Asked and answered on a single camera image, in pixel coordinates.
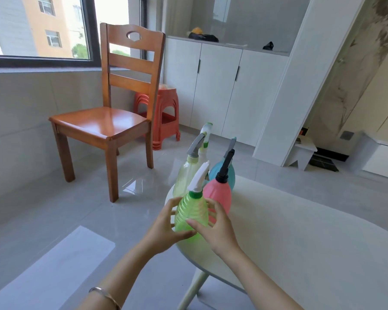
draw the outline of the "person's left hand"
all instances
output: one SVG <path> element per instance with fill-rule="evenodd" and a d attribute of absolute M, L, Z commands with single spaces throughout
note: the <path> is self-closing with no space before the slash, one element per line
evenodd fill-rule
<path fill-rule="evenodd" d="M 172 208 L 177 206 L 181 199 L 181 197 L 169 199 L 142 239 L 142 243 L 148 246 L 153 255 L 164 252 L 176 242 L 196 234 L 196 231 L 175 232 L 172 230 L 174 224 L 171 224 L 171 215 L 175 215 Z"/>

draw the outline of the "green tree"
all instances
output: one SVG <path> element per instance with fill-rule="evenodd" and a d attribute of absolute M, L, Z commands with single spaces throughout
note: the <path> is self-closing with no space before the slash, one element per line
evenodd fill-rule
<path fill-rule="evenodd" d="M 119 54 L 119 55 L 124 55 L 126 57 L 130 57 L 130 55 L 128 53 L 125 53 L 121 50 L 112 50 L 112 53 L 115 53 L 115 54 Z"/>
<path fill-rule="evenodd" d="M 72 55 L 76 59 L 88 59 L 88 48 L 81 44 L 77 43 L 73 48 L 72 48 Z"/>

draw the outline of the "window sill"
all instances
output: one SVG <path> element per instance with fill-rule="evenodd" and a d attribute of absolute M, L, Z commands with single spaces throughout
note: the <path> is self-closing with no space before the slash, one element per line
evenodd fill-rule
<path fill-rule="evenodd" d="M 0 67 L 0 73 L 60 73 L 102 71 L 101 67 Z M 111 67 L 111 71 L 128 71 L 126 68 Z"/>

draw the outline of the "person's right hand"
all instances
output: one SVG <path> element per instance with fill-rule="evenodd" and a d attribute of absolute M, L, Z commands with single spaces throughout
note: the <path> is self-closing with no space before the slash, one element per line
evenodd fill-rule
<path fill-rule="evenodd" d="M 206 201 L 208 207 L 214 209 L 217 214 L 217 222 L 214 226 L 208 228 L 193 219 L 188 219 L 187 224 L 204 237 L 212 251 L 219 257 L 239 249 L 233 226 L 222 205 L 213 199 L 206 199 Z"/>

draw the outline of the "wooden chair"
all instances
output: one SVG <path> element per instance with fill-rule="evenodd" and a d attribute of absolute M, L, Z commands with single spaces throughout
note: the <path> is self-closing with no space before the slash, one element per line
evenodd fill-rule
<path fill-rule="evenodd" d="M 140 40 L 132 41 L 129 34 L 137 32 Z M 146 163 L 154 167 L 152 154 L 152 130 L 155 102 L 158 92 L 165 34 L 149 31 L 137 25 L 100 25 L 102 57 L 103 107 L 54 115 L 49 118 L 55 133 L 60 161 L 67 182 L 75 179 L 67 136 L 105 150 L 108 171 L 109 198 L 118 200 L 118 148 L 145 134 Z M 134 49 L 154 51 L 154 61 L 146 61 L 110 53 L 113 43 Z M 151 83 L 112 74 L 110 66 L 127 68 L 151 75 Z M 117 86 L 149 95 L 146 118 L 125 110 L 111 108 L 111 86 Z"/>

